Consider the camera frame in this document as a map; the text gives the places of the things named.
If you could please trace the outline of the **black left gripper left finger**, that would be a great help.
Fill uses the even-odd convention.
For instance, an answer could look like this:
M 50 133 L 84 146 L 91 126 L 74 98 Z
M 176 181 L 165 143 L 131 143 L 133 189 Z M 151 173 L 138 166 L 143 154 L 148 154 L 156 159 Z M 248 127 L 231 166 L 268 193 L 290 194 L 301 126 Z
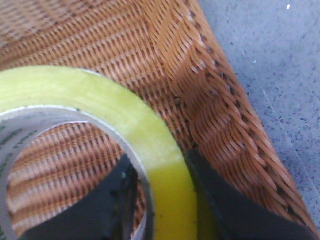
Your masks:
M 79 202 L 27 230 L 23 240 L 129 240 L 138 174 L 124 154 L 107 177 Z

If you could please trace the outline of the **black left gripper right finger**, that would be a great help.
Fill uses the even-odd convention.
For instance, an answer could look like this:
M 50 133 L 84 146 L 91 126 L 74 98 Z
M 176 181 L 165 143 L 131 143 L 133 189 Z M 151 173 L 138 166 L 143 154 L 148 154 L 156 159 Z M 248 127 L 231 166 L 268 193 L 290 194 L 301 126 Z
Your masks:
M 259 206 L 228 184 L 197 150 L 186 163 L 198 196 L 198 238 L 212 240 L 315 240 L 307 227 Z

